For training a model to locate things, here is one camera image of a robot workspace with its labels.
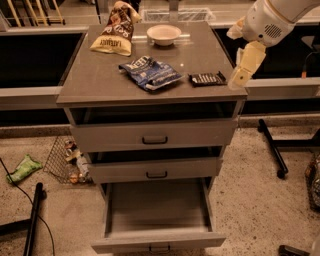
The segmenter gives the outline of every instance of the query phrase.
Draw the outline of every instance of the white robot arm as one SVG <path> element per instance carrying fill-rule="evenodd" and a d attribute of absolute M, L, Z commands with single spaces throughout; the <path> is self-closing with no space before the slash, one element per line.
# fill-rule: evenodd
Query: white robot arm
<path fill-rule="evenodd" d="M 245 86 L 265 57 L 265 48 L 278 44 L 295 27 L 306 13 L 320 5 L 320 0 L 257 0 L 232 26 L 227 35 L 236 39 L 243 37 L 249 42 L 238 54 L 229 87 Z"/>

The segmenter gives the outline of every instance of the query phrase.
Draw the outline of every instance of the cable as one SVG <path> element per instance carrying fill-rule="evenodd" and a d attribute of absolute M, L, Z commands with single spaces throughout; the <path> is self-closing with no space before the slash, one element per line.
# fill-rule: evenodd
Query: cable
<path fill-rule="evenodd" d="M 22 188 L 20 188 L 20 187 L 12 180 L 12 178 L 11 178 L 11 176 L 10 176 L 10 173 L 9 173 L 7 167 L 5 166 L 5 164 L 3 163 L 1 157 L 0 157 L 0 162 L 1 162 L 4 170 L 6 171 L 9 179 L 11 180 L 12 184 L 13 184 L 15 187 L 17 187 L 23 194 L 25 194 L 25 196 L 29 199 L 30 203 L 33 205 L 33 202 L 32 202 L 31 197 L 30 197 Z M 48 229 L 48 232 L 49 232 L 50 238 L 51 238 L 51 243 L 52 243 L 52 256 L 55 256 L 54 240 L 53 240 L 53 236 L 52 236 L 51 230 L 50 230 L 50 228 L 49 228 L 49 225 L 47 224 L 47 222 L 46 222 L 44 219 L 42 219 L 42 217 L 41 217 L 39 214 L 38 214 L 38 218 L 45 224 L 45 226 L 46 226 L 47 229 Z"/>

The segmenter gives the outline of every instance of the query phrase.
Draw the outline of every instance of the terrazzo floor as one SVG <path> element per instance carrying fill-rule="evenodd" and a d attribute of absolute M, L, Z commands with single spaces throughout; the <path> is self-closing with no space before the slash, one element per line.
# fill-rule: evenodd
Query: terrazzo floor
<path fill-rule="evenodd" d="M 274 139 L 311 138 L 320 127 L 319 115 L 265 121 Z M 320 233 L 320 214 L 310 209 L 304 176 L 313 153 L 282 152 L 289 174 L 280 180 L 266 138 L 257 131 L 258 119 L 241 119 L 239 124 L 241 128 L 235 131 L 225 151 L 221 172 L 209 194 L 216 230 L 226 234 L 227 239 L 219 248 L 171 251 L 167 255 L 273 256 L 278 255 L 281 244 L 310 251 Z M 45 164 L 59 129 L 18 130 L 0 130 L 0 157 L 7 168 L 13 170 L 25 154 Z M 5 175 L 0 167 L 0 225 L 27 219 L 31 211 L 29 200 L 6 182 Z M 43 169 L 20 186 L 33 198 L 38 182 L 44 184 L 47 193 L 40 216 L 51 229 L 55 255 L 96 255 L 90 243 L 102 234 L 104 201 L 99 189 L 88 184 L 61 184 Z M 22 255 L 25 235 L 0 236 L 0 255 Z M 33 255 L 52 255 L 52 248 L 48 230 L 39 221 Z M 115 254 L 138 255 L 150 254 Z"/>

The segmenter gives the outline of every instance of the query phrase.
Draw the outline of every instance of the green object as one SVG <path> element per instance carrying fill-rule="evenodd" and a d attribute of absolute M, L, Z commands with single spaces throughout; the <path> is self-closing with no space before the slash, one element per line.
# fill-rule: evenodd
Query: green object
<path fill-rule="evenodd" d="M 31 157 L 27 154 L 24 156 L 24 159 L 17 166 L 15 171 L 11 173 L 10 176 L 7 174 L 6 178 L 10 184 L 12 183 L 12 181 L 14 183 L 17 183 L 41 168 L 42 164 L 40 162 L 32 160 Z"/>

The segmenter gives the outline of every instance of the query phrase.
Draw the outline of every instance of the snack package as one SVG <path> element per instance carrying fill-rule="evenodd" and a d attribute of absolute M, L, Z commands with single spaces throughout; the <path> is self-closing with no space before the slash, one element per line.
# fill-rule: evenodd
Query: snack package
<path fill-rule="evenodd" d="M 140 20 L 140 15 L 130 4 L 117 1 L 110 13 L 107 26 L 91 45 L 90 50 L 130 56 L 133 24 Z"/>
<path fill-rule="evenodd" d="M 12 181 L 17 183 L 41 168 L 42 164 L 32 160 L 30 155 L 27 154 L 24 156 L 24 159 L 20 162 L 15 171 L 11 173 L 10 176 L 7 174 L 6 178 L 9 183 L 12 183 Z"/>
<path fill-rule="evenodd" d="M 310 206 L 313 210 L 320 212 L 320 153 L 314 154 L 306 169 L 305 176 Z"/>
<path fill-rule="evenodd" d="M 179 80 L 182 76 L 169 64 L 143 56 L 131 63 L 119 65 L 135 83 L 146 91 L 154 91 Z"/>

